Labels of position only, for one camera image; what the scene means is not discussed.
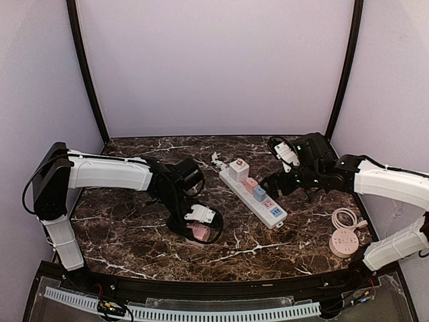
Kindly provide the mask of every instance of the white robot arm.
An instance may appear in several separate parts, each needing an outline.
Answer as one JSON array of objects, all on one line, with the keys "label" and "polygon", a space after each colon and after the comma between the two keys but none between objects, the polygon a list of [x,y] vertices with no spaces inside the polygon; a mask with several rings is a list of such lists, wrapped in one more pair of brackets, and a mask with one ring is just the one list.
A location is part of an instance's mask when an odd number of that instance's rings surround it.
[{"label": "white robot arm", "polygon": [[[147,191],[170,212],[170,231],[201,244],[211,244],[219,238],[223,219],[215,210],[203,205],[186,191],[201,182],[204,176],[193,159],[179,164],[162,164],[155,158],[118,158],[85,154],[69,150],[57,142],[46,154],[23,192],[24,208],[37,215],[52,240],[62,265],[71,271],[84,266],[84,258],[74,236],[66,209],[68,189],[89,186]],[[34,210],[25,205],[25,192],[33,184]],[[202,238],[192,230],[195,221],[214,231]]]},{"label": "white robot arm", "polygon": [[311,188],[377,195],[403,201],[425,210],[413,224],[366,247],[362,262],[370,271],[429,249],[429,174],[384,166],[367,156],[336,157],[320,133],[292,143],[272,137],[268,148],[284,169],[265,178],[261,186],[272,198]]}]

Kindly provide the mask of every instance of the marble tabletop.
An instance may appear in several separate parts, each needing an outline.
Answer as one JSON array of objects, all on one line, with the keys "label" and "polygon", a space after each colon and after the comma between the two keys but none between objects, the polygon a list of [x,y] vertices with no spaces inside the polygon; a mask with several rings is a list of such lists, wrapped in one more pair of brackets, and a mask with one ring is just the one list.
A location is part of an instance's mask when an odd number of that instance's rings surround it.
[{"label": "marble tabletop", "polygon": [[[260,181],[282,165],[267,151],[266,136],[200,136],[112,139],[104,154],[155,156],[175,164],[192,156],[206,177],[198,196],[223,214],[225,228],[216,244],[186,243],[166,227],[163,205],[147,206],[147,193],[124,189],[85,189],[72,217],[76,238],[91,270],[120,276],[195,282],[268,280],[346,268],[349,260],[331,253],[334,227],[330,213],[340,207],[361,216],[351,195],[323,192],[312,203],[302,189],[277,202],[288,217],[268,229],[219,178],[213,152],[225,163],[242,158]],[[371,241],[367,228],[357,231],[361,244]]]}]

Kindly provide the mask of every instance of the white plug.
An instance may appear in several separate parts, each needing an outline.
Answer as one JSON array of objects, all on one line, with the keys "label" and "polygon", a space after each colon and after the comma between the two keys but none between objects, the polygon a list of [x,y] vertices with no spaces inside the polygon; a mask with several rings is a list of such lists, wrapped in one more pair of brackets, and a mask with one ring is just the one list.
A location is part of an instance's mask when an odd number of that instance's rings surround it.
[{"label": "white plug", "polygon": [[221,154],[217,154],[216,152],[212,154],[212,163],[219,169],[224,170],[228,168],[228,164],[219,160],[219,156]]},{"label": "white plug", "polygon": [[244,181],[249,176],[249,169],[249,165],[243,159],[236,159],[229,164],[229,176],[234,181]]}]

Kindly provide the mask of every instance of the black frame pole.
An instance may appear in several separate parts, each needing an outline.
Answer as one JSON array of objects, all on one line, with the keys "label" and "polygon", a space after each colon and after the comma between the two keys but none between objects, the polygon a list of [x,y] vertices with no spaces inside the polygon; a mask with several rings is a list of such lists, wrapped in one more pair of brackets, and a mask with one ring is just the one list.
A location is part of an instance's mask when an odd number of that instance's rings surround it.
[{"label": "black frame pole", "polygon": [[325,137],[330,141],[338,121],[341,105],[343,105],[344,96],[349,82],[350,71],[353,65],[353,58],[355,57],[355,50],[357,44],[357,36],[359,35],[359,28],[361,26],[361,18],[363,11],[363,0],[355,0],[355,7],[353,9],[353,18],[351,20],[349,43],[347,44],[346,56],[344,59],[343,71],[341,72],[340,83],[336,92],[334,107],[330,114],[328,127],[325,132]]},{"label": "black frame pole", "polygon": [[103,114],[101,113],[100,105],[95,94],[93,79],[91,78],[88,60],[86,59],[82,33],[80,32],[76,0],[67,0],[66,2],[70,27],[72,29],[74,47],[76,48],[76,55],[78,56],[80,72],[82,73],[86,93],[88,95],[89,103],[91,105],[97,127],[99,128],[101,138],[103,139],[104,144],[107,144],[110,141],[110,137],[109,133],[107,133],[106,123],[103,119]]}]

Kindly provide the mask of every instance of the pink plug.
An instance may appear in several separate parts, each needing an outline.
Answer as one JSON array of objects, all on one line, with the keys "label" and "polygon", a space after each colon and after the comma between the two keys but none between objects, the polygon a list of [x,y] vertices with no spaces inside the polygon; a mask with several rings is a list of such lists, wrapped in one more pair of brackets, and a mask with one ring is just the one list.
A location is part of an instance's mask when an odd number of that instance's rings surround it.
[{"label": "pink plug", "polygon": [[253,188],[258,185],[257,181],[253,178],[247,178],[243,181],[243,186],[246,188],[247,192],[253,196]]},{"label": "pink plug", "polygon": [[[186,224],[187,228],[191,228],[192,229],[192,233],[194,235],[194,237],[198,240],[201,240],[203,242],[207,242],[208,237],[210,236],[210,227],[207,227],[197,221],[194,221],[193,223],[188,223]],[[197,241],[193,241],[193,240],[186,240],[188,243],[195,245],[195,246],[200,246],[202,247],[203,245],[198,243]]]}]

